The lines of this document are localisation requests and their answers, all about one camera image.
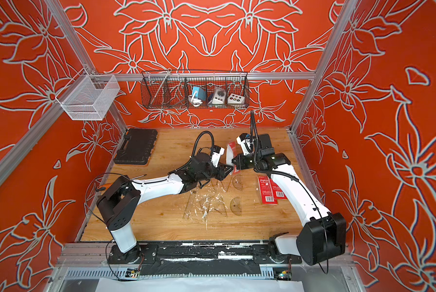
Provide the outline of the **clear protractor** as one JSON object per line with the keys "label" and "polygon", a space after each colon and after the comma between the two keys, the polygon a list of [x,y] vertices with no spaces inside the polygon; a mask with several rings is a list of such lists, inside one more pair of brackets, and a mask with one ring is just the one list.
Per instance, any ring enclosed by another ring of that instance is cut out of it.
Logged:
{"label": "clear protractor", "polygon": [[243,176],[241,174],[237,174],[232,177],[231,183],[233,187],[238,191],[243,191],[244,184],[243,184]]}
{"label": "clear protractor", "polygon": [[236,216],[242,215],[241,197],[234,197],[230,202],[230,210]]}

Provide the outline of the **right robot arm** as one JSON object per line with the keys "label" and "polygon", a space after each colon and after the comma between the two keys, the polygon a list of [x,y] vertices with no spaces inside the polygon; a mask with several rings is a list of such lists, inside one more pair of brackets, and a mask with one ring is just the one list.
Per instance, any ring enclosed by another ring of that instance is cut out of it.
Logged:
{"label": "right robot arm", "polygon": [[259,134],[255,116],[250,115],[250,132],[237,138],[242,153],[232,159],[238,170],[252,169],[267,175],[285,194],[295,209],[302,230],[298,235],[282,233],[269,240],[273,260],[300,256],[310,265],[328,263],[346,251],[346,220],[331,212],[299,179],[293,165],[283,153],[276,153],[268,134]]}

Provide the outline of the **clear triangle ruler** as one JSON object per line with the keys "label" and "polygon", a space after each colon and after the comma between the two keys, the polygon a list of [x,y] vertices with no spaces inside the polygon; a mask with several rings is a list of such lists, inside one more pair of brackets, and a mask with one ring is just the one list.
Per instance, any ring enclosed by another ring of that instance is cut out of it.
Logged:
{"label": "clear triangle ruler", "polygon": [[209,204],[209,211],[227,216],[227,207],[221,194],[212,197]]}
{"label": "clear triangle ruler", "polygon": [[224,192],[227,193],[230,190],[232,180],[228,181],[219,181],[219,180],[213,180],[210,182],[210,185],[215,192]]}

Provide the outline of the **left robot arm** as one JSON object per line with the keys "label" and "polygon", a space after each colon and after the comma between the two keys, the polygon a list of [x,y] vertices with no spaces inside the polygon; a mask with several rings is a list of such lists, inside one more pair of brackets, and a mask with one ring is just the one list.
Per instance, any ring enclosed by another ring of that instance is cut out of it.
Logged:
{"label": "left robot arm", "polygon": [[149,180],[119,176],[96,201],[96,207],[119,251],[127,254],[140,249],[131,225],[139,204],[202,188],[212,179],[226,179],[233,167],[220,162],[224,152],[224,148],[215,145],[213,134],[203,131],[194,143],[189,160],[166,176]]}

